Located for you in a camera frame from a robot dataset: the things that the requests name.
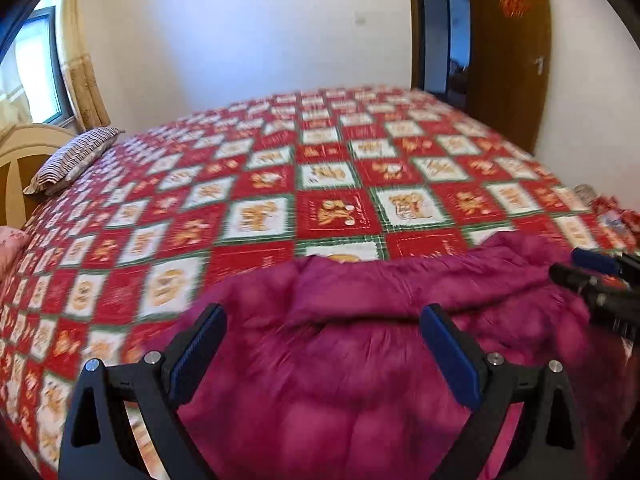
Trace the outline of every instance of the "wooden door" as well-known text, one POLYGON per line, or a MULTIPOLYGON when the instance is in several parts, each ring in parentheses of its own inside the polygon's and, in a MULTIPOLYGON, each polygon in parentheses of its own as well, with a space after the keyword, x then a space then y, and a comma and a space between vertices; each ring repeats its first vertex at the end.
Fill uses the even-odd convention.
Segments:
POLYGON ((466 112, 532 152, 545 107, 549 0, 470 0, 466 112))

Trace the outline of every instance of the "beige curtain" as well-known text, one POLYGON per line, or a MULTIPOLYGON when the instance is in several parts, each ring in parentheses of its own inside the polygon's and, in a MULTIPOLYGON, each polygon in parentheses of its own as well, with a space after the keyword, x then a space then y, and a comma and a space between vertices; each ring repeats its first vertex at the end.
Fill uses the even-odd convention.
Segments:
POLYGON ((29 110, 15 60, 14 43, 0 63, 0 139, 16 124, 32 123, 29 110))
POLYGON ((56 43, 60 68, 78 126, 87 131, 111 123, 95 82, 94 66, 84 43, 78 0, 56 6, 56 43))

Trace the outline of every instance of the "silver screw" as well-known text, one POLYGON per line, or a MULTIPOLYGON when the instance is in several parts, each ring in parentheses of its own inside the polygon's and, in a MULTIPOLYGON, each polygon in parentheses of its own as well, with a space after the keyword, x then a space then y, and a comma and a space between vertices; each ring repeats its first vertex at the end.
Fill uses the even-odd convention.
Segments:
POLYGON ((491 352, 487 355, 486 360, 493 366, 500 366, 501 364, 504 364, 504 357, 502 357, 502 354, 498 354, 498 352, 491 352))
POLYGON ((158 350, 152 350, 151 352, 147 352, 145 354, 145 363, 148 365, 154 365, 160 360, 161 357, 162 354, 158 350))
POLYGON ((556 361, 555 359, 549 361, 549 370, 551 370, 555 374, 559 374, 562 371, 562 363, 560 361, 556 361))
POLYGON ((85 364, 84 368, 90 372, 95 372, 100 366, 100 361, 98 359, 89 359, 85 364))

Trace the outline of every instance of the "headboard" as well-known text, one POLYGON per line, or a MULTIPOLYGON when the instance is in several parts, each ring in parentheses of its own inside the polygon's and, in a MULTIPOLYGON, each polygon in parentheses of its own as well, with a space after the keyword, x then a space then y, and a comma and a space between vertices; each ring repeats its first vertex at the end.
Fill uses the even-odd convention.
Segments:
POLYGON ((75 134, 50 124, 18 124, 0 139, 0 225, 21 228, 44 199, 26 196, 33 175, 43 163, 75 134))

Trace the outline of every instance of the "red cloth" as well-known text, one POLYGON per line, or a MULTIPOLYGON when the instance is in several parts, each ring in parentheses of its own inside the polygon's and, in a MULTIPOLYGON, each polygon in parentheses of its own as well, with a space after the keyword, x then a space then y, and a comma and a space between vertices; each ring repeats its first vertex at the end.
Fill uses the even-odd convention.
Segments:
MULTIPOLYGON (((485 351, 563 362, 602 478, 622 449, 620 339, 588 325, 582 301, 548 279, 568 253, 501 232, 463 256, 338 264, 313 257, 233 276, 207 291, 149 348, 162 348, 210 302, 228 333, 179 415, 222 480, 428 478, 468 411, 418 332, 439 303, 485 351)), ((519 408, 482 479, 494 478, 519 408)))

